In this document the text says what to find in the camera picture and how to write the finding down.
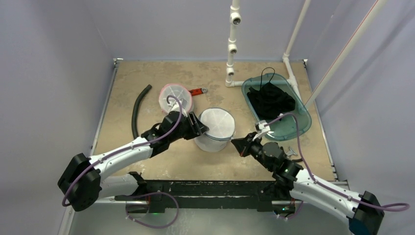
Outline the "blue-trimmed white mesh laundry bag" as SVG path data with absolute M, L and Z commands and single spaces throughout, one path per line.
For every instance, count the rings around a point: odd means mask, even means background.
M 223 150 L 235 133 L 235 119 L 227 110 L 214 107 L 201 112 L 199 120 L 209 128 L 194 142 L 205 152 Z

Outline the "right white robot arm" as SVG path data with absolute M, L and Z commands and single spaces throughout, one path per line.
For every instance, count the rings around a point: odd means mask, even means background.
M 377 197 L 365 191 L 362 194 L 341 188 L 317 176 L 290 160 L 283 147 L 276 142 L 261 144 L 254 133 L 231 143 L 241 157 L 252 156 L 275 179 L 275 193 L 280 199 L 289 196 L 309 203 L 348 224 L 355 235 L 375 235 L 385 213 L 379 209 Z

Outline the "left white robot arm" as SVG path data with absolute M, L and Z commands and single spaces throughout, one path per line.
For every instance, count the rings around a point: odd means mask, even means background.
M 171 111 L 128 144 L 103 154 L 73 156 L 57 183 L 64 195 L 62 206 L 85 210 L 102 196 L 103 182 L 115 172 L 166 151 L 177 140 L 191 140 L 208 130 L 193 112 Z

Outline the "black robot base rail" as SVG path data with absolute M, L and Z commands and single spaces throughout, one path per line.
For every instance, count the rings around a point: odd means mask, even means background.
M 285 188 L 274 181 L 197 181 L 145 180 L 133 173 L 138 188 L 131 195 L 117 195 L 115 200 L 143 202 L 150 213 L 167 208 L 181 209 L 253 209 L 292 215 L 300 206 Z

